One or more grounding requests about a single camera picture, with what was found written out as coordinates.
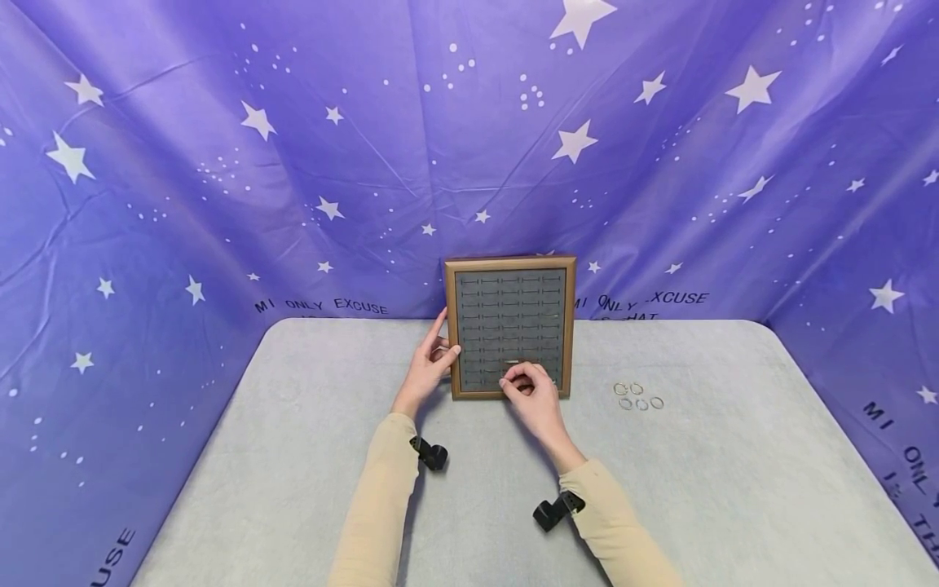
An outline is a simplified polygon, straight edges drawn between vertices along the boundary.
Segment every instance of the gray tablecloth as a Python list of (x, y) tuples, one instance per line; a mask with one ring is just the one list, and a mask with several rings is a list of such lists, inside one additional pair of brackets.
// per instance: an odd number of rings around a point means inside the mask
[[(323, 585), (365, 449), (427, 322), (290, 319), (265, 336), (135, 587)], [(689, 585), (877, 587), (939, 573), (776, 337), (737, 321), (577, 322), (564, 417)], [(663, 409), (621, 409), (632, 399)], [(500, 401), (441, 390), (450, 451), (411, 501), (399, 584), (604, 585)]]

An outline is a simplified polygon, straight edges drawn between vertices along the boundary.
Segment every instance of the black wrist strap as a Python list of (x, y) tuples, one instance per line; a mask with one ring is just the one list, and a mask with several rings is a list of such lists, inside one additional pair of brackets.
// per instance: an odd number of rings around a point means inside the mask
[(586, 505), (587, 503), (576, 494), (570, 491), (562, 491), (554, 503), (548, 500), (541, 502), (531, 515), (542, 530), (550, 532), (566, 516), (579, 512)]
[(411, 448), (417, 451), (418, 460), (420, 460), (429, 470), (441, 471), (447, 464), (447, 449), (439, 444), (431, 446), (430, 442), (415, 436), (410, 440)]

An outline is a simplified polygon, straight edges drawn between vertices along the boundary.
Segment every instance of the purple backdrop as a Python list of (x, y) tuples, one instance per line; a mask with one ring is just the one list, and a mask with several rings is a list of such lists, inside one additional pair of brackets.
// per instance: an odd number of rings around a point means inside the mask
[(937, 17), (0, 0), (5, 582), (126, 585), (268, 326), (430, 317), (490, 254), (771, 326), (939, 559)]

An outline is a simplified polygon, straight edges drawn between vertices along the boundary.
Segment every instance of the white star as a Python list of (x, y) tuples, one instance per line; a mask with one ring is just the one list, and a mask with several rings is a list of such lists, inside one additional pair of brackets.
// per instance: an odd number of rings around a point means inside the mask
[(564, 0), (564, 18), (554, 27), (551, 38), (574, 33), (577, 44), (583, 49), (590, 35), (590, 27), (605, 16), (612, 14), (616, 7), (603, 0)]
[(737, 99), (737, 114), (739, 115), (753, 102), (760, 104), (772, 104), (769, 97), (769, 85), (772, 84), (782, 71), (770, 73), (761, 76), (751, 65), (747, 69), (747, 77), (744, 82), (736, 87), (724, 92), (728, 96), (734, 96)]
[(69, 147), (58, 132), (53, 132), (55, 138), (55, 151), (46, 151), (53, 161), (65, 167), (65, 172), (69, 174), (72, 183), (78, 183), (78, 176), (87, 176), (94, 179), (95, 176), (85, 167), (85, 149), (83, 147)]
[(885, 66), (886, 64), (888, 64), (888, 63), (890, 63), (891, 61), (893, 61), (894, 59), (896, 59), (896, 58), (897, 58), (897, 54), (900, 52), (900, 49), (902, 49), (902, 48), (903, 48), (903, 46), (901, 45), (900, 47), (894, 47), (893, 49), (891, 49), (891, 50), (890, 50), (890, 53), (887, 54), (886, 57), (884, 57), (883, 59), (881, 59), (881, 67)]
[(558, 149), (558, 152), (555, 153), (554, 157), (551, 159), (568, 157), (570, 158), (571, 162), (577, 164), (577, 158), (580, 157), (580, 151), (597, 142), (597, 139), (594, 139), (591, 136), (587, 136), (587, 131), (589, 129), (590, 120), (583, 123), (583, 125), (574, 132), (558, 131), (558, 135), (561, 137), (561, 148)]
[(330, 222), (332, 222), (332, 219), (336, 216), (345, 218), (343, 213), (339, 211), (339, 202), (327, 202), (323, 199), (323, 196), (319, 196), (319, 206), (317, 206), (316, 209), (326, 212), (326, 215), (330, 217)]
[(765, 178), (765, 177), (763, 177), (763, 176), (760, 176), (760, 178), (757, 179), (757, 184), (756, 184), (755, 186), (753, 186), (752, 188), (750, 188), (749, 190), (747, 190), (747, 191), (745, 191), (745, 192), (743, 192), (743, 193), (737, 194), (737, 197), (742, 197), (742, 198), (744, 198), (744, 204), (746, 204), (747, 202), (750, 201), (750, 198), (751, 198), (751, 197), (753, 197), (753, 196), (756, 195), (757, 193), (762, 192), (762, 191), (763, 191), (763, 188), (766, 187), (766, 184), (769, 183), (770, 179), (772, 179), (772, 178), (774, 178), (774, 177), (775, 177), (775, 176), (770, 176), (769, 178)]
[(875, 287), (870, 288), (870, 293), (874, 296), (874, 304), (870, 309), (876, 310), (877, 308), (884, 308), (890, 314), (893, 314), (893, 302), (897, 298), (906, 295), (902, 291), (894, 290), (892, 279), (886, 280), (886, 283), (880, 289)]
[(268, 140), (268, 135), (272, 132), (277, 134), (277, 131), (268, 122), (268, 113), (264, 111), (264, 108), (255, 110), (244, 100), (241, 101), (241, 105), (244, 106), (244, 111), (248, 113), (248, 117), (241, 121), (241, 126), (251, 127), (260, 132), (265, 141)]
[(638, 98), (633, 100), (633, 103), (635, 104), (636, 102), (640, 100), (645, 100), (646, 105), (648, 105), (649, 102), (652, 101), (652, 98), (654, 98), (655, 94), (661, 92), (666, 87), (668, 87), (667, 85), (662, 83), (663, 77), (665, 77), (665, 71), (662, 71), (661, 73), (659, 73), (658, 77), (652, 80), (651, 82), (643, 81), (642, 93), (639, 94)]
[(95, 102), (98, 106), (104, 105), (104, 102), (101, 101), (101, 94), (104, 92), (94, 87), (83, 73), (78, 78), (77, 84), (75, 82), (65, 82), (65, 85), (75, 90), (75, 93), (78, 94), (78, 103)]
[(85, 370), (86, 370), (88, 367), (93, 367), (93, 366), (95, 366), (95, 364), (91, 362), (91, 353), (90, 353), (90, 352), (89, 352), (89, 353), (86, 353), (86, 354), (84, 354), (84, 355), (83, 355), (82, 353), (80, 353), (80, 352), (76, 352), (76, 353), (75, 353), (75, 363), (72, 363), (71, 366), (72, 366), (72, 368), (74, 368), (74, 369), (78, 369), (78, 372), (79, 372), (81, 375), (84, 375), (84, 374), (85, 374)]
[(96, 287), (96, 289), (97, 289), (99, 292), (101, 292), (102, 294), (104, 294), (104, 299), (105, 299), (105, 300), (107, 300), (108, 298), (110, 298), (111, 296), (114, 295), (115, 290), (114, 290), (113, 287), (111, 287), (111, 280), (105, 280), (104, 278), (99, 277), (99, 278), (98, 278), (98, 281), (99, 281), (100, 283), (99, 283), (98, 287)]
[(339, 121), (344, 120), (346, 117), (339, 114), (339, 106), (335, 108), (326, 107), (326, 119), (331, 120), (335, 123), (336, 126), (339, 126)]
[(936, 401), (936, 396), (939, 394), (931, 392), (925, 385), (917, 393), (923, 398), (924, 404), (939, 404), (939, 401)]
[(189, 286), (186, 287), (186, 291), (192, 294), (192, 305), (196, 305), (200, 300), (206, 300), (202, 295), (202, 284), (196, 282), (191, 275), (189, 276)]

